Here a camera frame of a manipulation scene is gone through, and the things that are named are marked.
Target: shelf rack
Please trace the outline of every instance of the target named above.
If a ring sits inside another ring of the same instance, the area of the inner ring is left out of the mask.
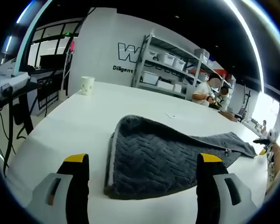
[[[170,65],[164,64],[162,62],[156,61],[156,60],[151,60],[146,58],[147,55],[147,51],[149,49],[149,46],[155,46],[158,48],[161,48],[169,53],[172,53],[176,56],[179,56],[180,58],[182,58],[186,64],[191,63],[193,65],[195,65],[196,67],[196,73],[195,75],[189,74],[186,72],[186,66],[184,67],[184,70],[178,70]],[[163,40],[160,37],[157,37],[153,34],[153,32],[151,32],[149,35],[144,36],[143,42],[142,42],[142,46],[140,48],[140,53],[138,56],[138,60],[136,62],[136,66],[135,66],[135,73],[133,76],[133,80],[132,80],[132,87],[136,87],[136,88],[146,88],[146,89],[151,89],[151,90],[157,90],[157,91],[161,91],[164,93],[169,93],[171,95],[175,95],[178,97],[185,97],[185,94],[183,93],[177,93],[174,91],[169,91],[163,88],[159,88],[155,85],[151,85],[151,84],[146,84],[146,83],[141,83],[140,82],[140,77],[143,73],[143,69],[144,69],[144,65],[145,64],[152,64],[152,65],[157,65],[160,66],[162,68],[165,68],[167,70],[170,70],[171,72],[175,73],[176,76],[178,76],[180,78],[180,81],[182,82],[184,78],[188,79],[192,79],[192,85],[196,86],[197,83],[201,83],[202,81],[198,79],[198,75],[200,72],[200,69],[204,70],[207,73],[217,73],[216,71],[214,71],[212,68],[210,68],[209,66],[207,66],[206,64],[204,64],[202,62],[202,57],[198,58],[197,56],[195,56],[194,54],[186,51],[185,49],[175,45],[174,43],[171,43],[169,41]],[[221,87],[226,84],[229,87],[231,87],[231,85],[224,79],[225,76],[221,77]]]

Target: white tabletop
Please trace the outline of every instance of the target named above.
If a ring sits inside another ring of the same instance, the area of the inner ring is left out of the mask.
[[[23,142],[7,172],[8,183],[25,206],[31,192],[72,154],[87,153],[90,160],[88,216],[91,224],[189,224],[196,221],[196,187],[147,200],[113,200],[103,194],[108,141],[118,121],[135,114],[161,122],[184,134],[209,136],[234,132],[254,146],[257,138],[240,123],[183,99],[131,87],[95,82],[92,96],[79,92],[43,119]],[[266,190],[266,157],[239,157],[228,171],[252,191],[257,206]]]

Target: gray blanket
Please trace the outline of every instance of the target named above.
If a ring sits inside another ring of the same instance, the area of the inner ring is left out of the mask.
[[[182,134],[166,125],[128,115],[110,141],[104,192],[116,199],[160,197],[196,186],[199,153],[218,156],[226,167],[251,145],[230,132],[210,137]]]

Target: ceiling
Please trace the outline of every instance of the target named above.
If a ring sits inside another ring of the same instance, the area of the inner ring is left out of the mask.
[[[265,83],[280,91],[280,53],[273,39],[250,9],[241,1],[233,2],[236,2],[258,47]],[[280,5],[276,5],[280,0],[274,3],[270,0],[263,2],[263,6],[274,14],[273,18],[277,18],[280,27]],[[164,5],[160,0],[154,3]],[[37,26],[84,17],[94,4],[83,0],[54,0]],[[175,0],[170,7],[117,7],[117,12],[155,22],[179,33],[209,51],[211,57],[233,74],[238,83],[257,91],[260,89],[257,84],[258,65],[251,43],[236,16],[222,0]]]

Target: white cup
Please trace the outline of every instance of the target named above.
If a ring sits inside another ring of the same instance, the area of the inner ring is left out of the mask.
[[[94,84],[94,77],[82,76],[81,93],[83,95],[91,95]]]

